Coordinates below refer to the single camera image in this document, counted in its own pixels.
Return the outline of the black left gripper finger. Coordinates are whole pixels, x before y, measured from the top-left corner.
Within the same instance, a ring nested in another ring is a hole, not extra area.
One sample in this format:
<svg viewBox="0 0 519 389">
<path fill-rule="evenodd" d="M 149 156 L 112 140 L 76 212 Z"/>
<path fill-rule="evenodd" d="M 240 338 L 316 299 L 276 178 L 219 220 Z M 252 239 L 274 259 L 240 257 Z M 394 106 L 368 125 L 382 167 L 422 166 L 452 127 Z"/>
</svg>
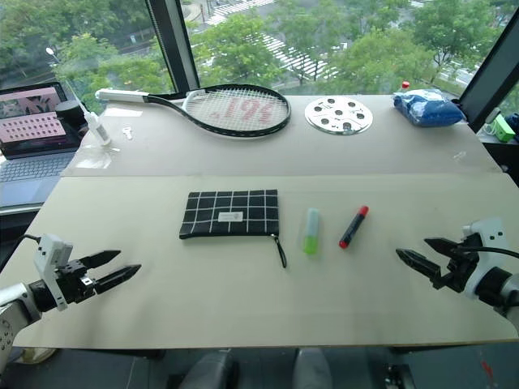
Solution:
<svg viewBox="0 0 519 389">
<path fill-rule="evenodd" d="M 109 263 L 121 253 L 120 250 L 103 250 L 79 259 L 86 268 L 97 268 Z"/>
<path fill-rule="evenodd" d="M 95 291 L 97 294 L 105 293 L 116 286 L 128 281 L 141 268 L 140 264 L 128 265 L 109 273 L 95 282 Z"/>
</svg>

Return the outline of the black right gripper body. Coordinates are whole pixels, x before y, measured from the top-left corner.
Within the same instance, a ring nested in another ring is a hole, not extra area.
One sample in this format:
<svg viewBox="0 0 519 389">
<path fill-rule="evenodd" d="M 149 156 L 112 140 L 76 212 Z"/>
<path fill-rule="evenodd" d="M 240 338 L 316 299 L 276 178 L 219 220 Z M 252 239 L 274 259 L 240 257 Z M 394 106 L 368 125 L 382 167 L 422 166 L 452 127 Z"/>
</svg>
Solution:
<svg viewBox="0 0 519 389">
<path fill-rule="evenodd" d="M 448 273 L 441 276 L 439 280 L 432 283 L 435 289 L 441 289 L 444 286 L 450 288 L 454 292 L 461 293 L 465 289 L 467 280 L 474 272 L 479 261 L 479 256 L 476 252 L 462 251 L 462 247 L 479 247 L 482 244 L 478 233 L 472 233 L 468 237 L 464 237 L 461 242 L 458 242 L 459 259 L 449 258 L 447 265 Z"/>
</svg>

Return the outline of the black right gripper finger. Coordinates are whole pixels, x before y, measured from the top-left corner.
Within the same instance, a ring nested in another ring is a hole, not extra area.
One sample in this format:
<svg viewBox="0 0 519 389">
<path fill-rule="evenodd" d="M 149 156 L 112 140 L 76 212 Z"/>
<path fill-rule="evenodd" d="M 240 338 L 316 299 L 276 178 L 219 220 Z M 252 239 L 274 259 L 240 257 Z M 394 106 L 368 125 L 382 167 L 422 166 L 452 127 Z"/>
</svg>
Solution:
<svg viewBox="0 0 519 389">
<path fill-rule="evenodd" d="M 414 250 L 396 249 L 397 256 L 407 266 L 424 275 L 434 283 L 441 277 L 440 266 Z"/>
<path fill-rule="evenodd" d="M 451 259 L 459 259 L 460 253 L 458 252 L 459 244 L 457 242 L 448 240 L 443 237 L 429 237 L 425 238 L 424 241 L 437 253 Z"/>
</svg>

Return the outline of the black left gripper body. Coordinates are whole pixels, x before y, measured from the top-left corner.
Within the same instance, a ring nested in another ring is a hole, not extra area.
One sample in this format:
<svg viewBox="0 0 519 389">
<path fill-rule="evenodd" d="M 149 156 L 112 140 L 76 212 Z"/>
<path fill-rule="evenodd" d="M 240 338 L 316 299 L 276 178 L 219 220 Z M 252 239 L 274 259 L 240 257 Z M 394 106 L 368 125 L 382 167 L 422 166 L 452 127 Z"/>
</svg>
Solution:
<svg viewBox="0 0 519 389">
<path fill-rule="evenodd" d="M 80 261 L 71 261 L 55 271 L 58 287 L 68 304 L 80 303 L 96 294 L 87 270 Z"/>
</svg>

